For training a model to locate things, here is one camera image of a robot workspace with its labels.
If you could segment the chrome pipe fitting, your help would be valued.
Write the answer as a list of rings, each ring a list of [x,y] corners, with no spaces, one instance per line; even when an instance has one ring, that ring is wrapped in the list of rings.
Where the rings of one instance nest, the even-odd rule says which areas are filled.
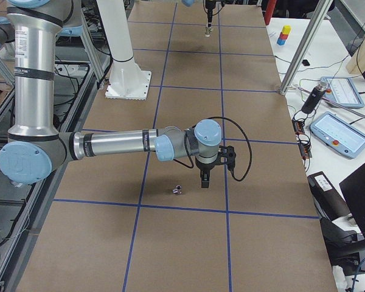
[[[176,185],[175,188],[172,190],[173,194],[175,195],[181,195],[182,192],[182,186],[181,185]]]

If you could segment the white PPR ball valve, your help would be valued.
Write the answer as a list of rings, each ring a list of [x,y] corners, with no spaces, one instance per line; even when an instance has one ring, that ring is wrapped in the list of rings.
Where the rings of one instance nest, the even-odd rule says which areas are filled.
[[[205,37],[210,37],[211,33],[212,33],[213,29],[212,27],[205,27]]]

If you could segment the stacked colour blocks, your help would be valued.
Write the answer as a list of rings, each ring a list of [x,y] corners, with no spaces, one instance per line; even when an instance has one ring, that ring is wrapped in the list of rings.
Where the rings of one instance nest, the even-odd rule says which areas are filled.
[[[283,46],[286,43],[286,41],[287,41],[287,39],[289,37],[290,32],[291,32],[291,26],[290,25],[284,25],[282,27],[282,30],[281,30],[281,32],[279,34],[279,37],[278,37],[276,43],[279,46]]]

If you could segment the black cylinder device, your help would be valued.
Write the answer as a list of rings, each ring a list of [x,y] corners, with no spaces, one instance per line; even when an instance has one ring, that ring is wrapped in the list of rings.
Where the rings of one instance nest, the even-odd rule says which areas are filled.
[[[319,84],[313,88],[309,94],[307,100],[303,104],[301,111],[304,114],[310,114],[316,108],[318,102],[322,99],[328,88],[328,83],[326,81],[320,80]]]

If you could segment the near teach pendant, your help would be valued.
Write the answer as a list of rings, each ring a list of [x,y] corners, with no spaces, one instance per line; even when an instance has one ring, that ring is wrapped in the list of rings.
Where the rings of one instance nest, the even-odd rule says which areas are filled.
[[[326,146],[349,159],[355,159],[365,149],[365,134],[330,112],[314,121],[310,131]]]

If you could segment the teach pendant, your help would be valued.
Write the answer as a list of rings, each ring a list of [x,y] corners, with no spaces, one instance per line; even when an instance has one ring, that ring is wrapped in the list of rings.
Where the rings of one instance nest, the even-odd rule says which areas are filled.
[[[349,159],[355,159],[365,149],[365,134],[330,112],[314,121],[310,131],[326,146]]]
[[[321,77],[328,84],[324,98],[346,108],[364,108],[364,102],[350,77]]]

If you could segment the black monitor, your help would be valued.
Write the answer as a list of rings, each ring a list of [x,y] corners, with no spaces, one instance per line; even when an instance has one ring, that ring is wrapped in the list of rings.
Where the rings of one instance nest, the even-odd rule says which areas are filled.
[[[358,227],[365,236],[365,163],[339,184]]]

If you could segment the far teach pendant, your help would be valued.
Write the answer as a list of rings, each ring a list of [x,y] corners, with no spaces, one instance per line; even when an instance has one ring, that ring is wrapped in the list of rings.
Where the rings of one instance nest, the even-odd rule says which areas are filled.
[[[346,108],[364,108],[364,102],[350,77],[321,77],[328,84],[324,98]]]

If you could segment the aluminium frame post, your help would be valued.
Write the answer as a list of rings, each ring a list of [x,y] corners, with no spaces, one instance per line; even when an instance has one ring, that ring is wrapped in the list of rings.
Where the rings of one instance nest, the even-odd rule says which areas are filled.
[[[332,1],[329,0],[320,0],[318,2],[316,9],[308,23],[306,31],[303,34],[301,42],[299,43],[294,57],[282,80],[281,86],[279,88],[280,95],[284,96],[287,93],[288,88],[290,87],[291,82],[296,76],[297,70],[302,63],[303,58],[305,57],[305,54],[307,53],[308,48],[311,45],[311,42],[317,34],[317,31],[331,6],[331,3]]]

